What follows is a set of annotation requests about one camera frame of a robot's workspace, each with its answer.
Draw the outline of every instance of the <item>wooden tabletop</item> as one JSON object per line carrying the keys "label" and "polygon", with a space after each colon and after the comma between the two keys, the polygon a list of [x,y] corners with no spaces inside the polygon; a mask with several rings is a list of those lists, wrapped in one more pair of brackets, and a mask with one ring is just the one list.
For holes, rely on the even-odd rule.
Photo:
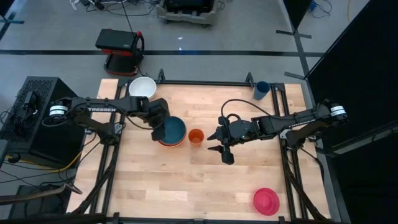
{"label": "wooden tabletop", "polygon": [[[118,80],[102,80],[98,98],[114,98],[117,84]],[[286,84],[285,87],[290,112],[305,110],[301,86]],[[156,98],[167,100],[170,114],[182,118],[187,131],[202,129],[206,138],[214,133],[221,105],[226,100],[248,100],[274,114],[272,94],[256,101],[252,99],[252,88],[249,87],[158,85]],[[242,102],[228,103],[224,113],[236,113],[246,120],[264,116]],[[93,119],[103,123],[108,122],[109,117],[110,114],[106,113],[93,115]],[[138,118],[133,118],[133,121],[142,124]],[[278,216],[284,216],[290,219],[277,137],[232,147],[235,163],[228,166],[221,162],[220,153],[207,150],[210,146],[217,146],[218,141],[204,141],[197,148],[191,147],[186,139],[178,147],[166,148],[151,140],[150,131],[126,122],[109,203],[109,217],[114,212],[120,212],[121,217],[136,218],[277,220]],[[91,139],[92,136],[88,136],[86,142]],[[96,139],[87,145],[82,156],[98,141]],[[312,143],[306,142],[305,149],[316,156]],[[108,162],[112,150],[109,150]],[[93,188],[101,151],[102,147],[98,147],[80,164],[75,185],[83,191],[83,195],[72,194],[68,212],[77,208]],[[302,151],[298,152],[298,158],[304,190],[319,211],[330,217],[318,164]],[[255,191],[263,187],[274,190],[280,200],[279,211],[270,217],[259,214],[252,205]],[[104,187],[99,195],[98,212],[101,211],[103,192]],[[294,196],[296,213],[300,217],[295,190]]]}

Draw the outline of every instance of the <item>orange cup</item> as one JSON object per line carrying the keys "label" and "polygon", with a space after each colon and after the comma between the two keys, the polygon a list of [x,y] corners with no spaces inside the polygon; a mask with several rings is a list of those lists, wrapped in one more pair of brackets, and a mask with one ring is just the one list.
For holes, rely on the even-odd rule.
{"label": "orange cup", "polygon": [[192,146],[195,147],[200,147],[204,138],[205,134],[203,134],[203,131],[201,131],[201,129],[193,129],[188,134],[189,142],[191,143]]}

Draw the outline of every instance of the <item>gray floor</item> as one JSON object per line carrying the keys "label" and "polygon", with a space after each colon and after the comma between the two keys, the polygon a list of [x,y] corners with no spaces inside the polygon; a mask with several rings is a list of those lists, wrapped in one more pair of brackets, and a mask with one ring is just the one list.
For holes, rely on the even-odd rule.
{"label": "gray floor", "polygon": [[[351,20],[368,0],[351,1]],[[325,8],[325,1],[317,0]],[[321,19],[307,13],[299,27],[305,52],[325,52],[349,24],[348,0],[330,0],[331,16]],[[74,11],[68,0],[16,0],[12,11],[24,25],[11,24],[0,41],[4,50],[96,50],[95,40],[101,29],[129,30],[126,18],[108,12],[85,12],[79,4]],[[128,14],[148,11],[147,4],[130,5]],[[275,30],[291,31],[282,0],[225,1],[218,13],[217,24],[206,29],[196,24],[173,22],[164,24],[155,11],[148,16],[130,17],[133,30],[140,30],[146,40],[146,50],[261,50],[297,52],[292,36],[276,34]],[[60,77],[80,96],[96,96],[102,78],[111,78],[102,68],[104,55],[0,55],[0,111],[14,102],[26,76]],[[307,58],[310,69],[319,58]],[[302,84],[306,104],[311,107],[306,83],[284,76],[284,72],[303,74],[298,57],[268,56],[155,56],[147,55],[142,71],[155,77],[163,68],[167,79],[243,81],[248,72],[255,80]],[[42,171],[16,169],[5,165],[2,170],[18,177],[39,174]],[[0,180],[11,180],[0,174]],[[59,180],[57,174],[27,179],[38,185],[44,181]],[[1,185],[0,195],[16,193],[21,181]],[[325,183],[332,218],[338,219],[331,184]],[[9,207],[0,207],[0,218],[7,218]]]}

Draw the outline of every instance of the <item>blue cup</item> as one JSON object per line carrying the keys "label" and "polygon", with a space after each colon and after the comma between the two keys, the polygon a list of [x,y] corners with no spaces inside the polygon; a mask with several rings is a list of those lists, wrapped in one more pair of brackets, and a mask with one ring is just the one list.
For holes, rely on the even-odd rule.
{"label": "blue cup", "polygon": [[256,87],[254,88],[254,99],[255,100],[261,100],[263,99],[267,93],[269,92],[271,88],[269,87],[269,84],[266,82],[258,82]]}

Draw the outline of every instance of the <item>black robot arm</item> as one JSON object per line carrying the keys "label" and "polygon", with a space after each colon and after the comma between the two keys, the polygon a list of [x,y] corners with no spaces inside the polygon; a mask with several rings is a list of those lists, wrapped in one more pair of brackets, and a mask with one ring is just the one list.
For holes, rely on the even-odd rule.
{"label": "black robot arm", "polygon": [[50,116],[43,125],[54,127],[68,121],[96,132],[101,144],[115,145],[119,141],[120,124],[100,123],[90,118],[91,112],[121,113],[127,117],[138,117],[148,123],[152,130],[152,140],[158,141],[165,136],[163,121],[170,116],[167,102],[161,98],[149,101],[143,96],[127,96],[119,100],[91,98],[62,98],[53,102]]}
{"label": "black robot arm", "polygon": [[[229,122],[231,116],[237,120]],[[328,100],[315,108],[288,116],[261,116],[245,121],[236,114],[230,114],[218,118],[221,126],[217,127],[216,132],[208,138],[208,140],[219,140],[221,145],[208,149],[220,152],[222,161],[230,165],[234,163],[231,146],[257,139],[268,140],[280,135],[281,138],[286,138],[289,147],[298,148],[306,137],[318,134],[322,128],[345,124],[346,121],[347,114],[344,108]],[[291,130],[303,124],[306,126],[299,130]]]}

